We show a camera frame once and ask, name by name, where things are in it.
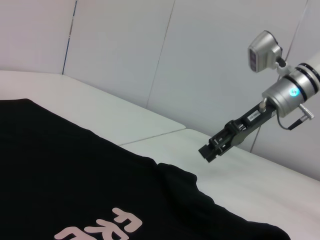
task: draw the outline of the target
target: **black t-shirt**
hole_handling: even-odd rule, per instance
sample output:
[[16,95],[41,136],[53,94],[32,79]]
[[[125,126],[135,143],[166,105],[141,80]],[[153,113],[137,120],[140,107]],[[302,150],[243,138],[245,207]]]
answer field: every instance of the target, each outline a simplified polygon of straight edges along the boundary
[[289,240],[30,100],[0,101],[0,239]]

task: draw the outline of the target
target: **white surface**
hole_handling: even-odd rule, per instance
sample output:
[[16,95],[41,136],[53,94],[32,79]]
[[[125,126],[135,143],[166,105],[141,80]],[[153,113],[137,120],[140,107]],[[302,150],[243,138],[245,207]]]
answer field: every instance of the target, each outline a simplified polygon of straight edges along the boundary
[[[278,78],[276,71],[251,72],[249,44],[269,30],[286,56],[305,3],[176,0],[147,108],[213,136]],[[250,150],[255,133],[240,147]]]
[[[307,62],[320,51],[320,1],[309,0],[304,19],[290,51],[288,62],[293,66]],[[304,105],[315,118],[292,131],[278,126],[277,119],[265,123],[260,131],[253,153],[277,162],[297,172],[320,180],[320,93],[309,99]],[[302,116],[297,109],[281,119],[284,126],[290,126]]]
[[61,74],[76,0],[0,0],[0,70]]
[[196,174],[201,192],[248,221],[278,226],[291,240],[319,239],[319,181],[236,147],[207,163],[198,149],[208,139],[187,129],[123,148]]
[[174,0],[80,0],[64,73],[146,107]]
[[117,145],[185,128],[68,76],[0,71],[0,100],[22,98]]

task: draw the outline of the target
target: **white table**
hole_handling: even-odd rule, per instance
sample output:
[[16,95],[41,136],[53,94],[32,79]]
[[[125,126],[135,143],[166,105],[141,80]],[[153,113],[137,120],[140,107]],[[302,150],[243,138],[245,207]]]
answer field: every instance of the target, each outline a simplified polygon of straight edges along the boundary
[[198,149],[209,138],[186,129],[123,148],[196,174],[200,191],[248,221],[278,226],[292,240],[320,239],[319,181],[236,147],[208,163]]
[[117,145],[186,128],[65,75],[0,71],[0,100],[23,98]]

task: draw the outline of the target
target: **cable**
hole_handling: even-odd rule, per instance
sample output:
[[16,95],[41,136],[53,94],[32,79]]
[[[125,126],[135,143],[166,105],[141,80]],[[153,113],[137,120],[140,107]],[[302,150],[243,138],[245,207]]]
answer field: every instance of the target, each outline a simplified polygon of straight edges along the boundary
[[284,127],[284,126],[281,124],[278,109],[276,109],[276,119],[278,120],[278,124],[279,124],[279,126],[280,126],[281,128],[283,128],[284,130],[289,130],[288,127]]

